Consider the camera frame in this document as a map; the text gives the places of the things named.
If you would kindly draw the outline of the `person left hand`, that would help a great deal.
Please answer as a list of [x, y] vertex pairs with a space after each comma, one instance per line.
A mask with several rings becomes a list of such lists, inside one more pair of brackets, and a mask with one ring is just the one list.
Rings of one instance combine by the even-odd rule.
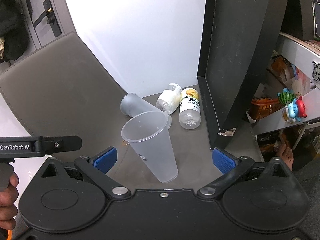
[[4, 230], [13, 230], [16, 226], [14, 217], [18, 213], [18, 209], [14, 202], [18, 198], [18, 184], [19, 178], [14, 172], [10, 177], [9, 186], [0, 193], [0, 223]]

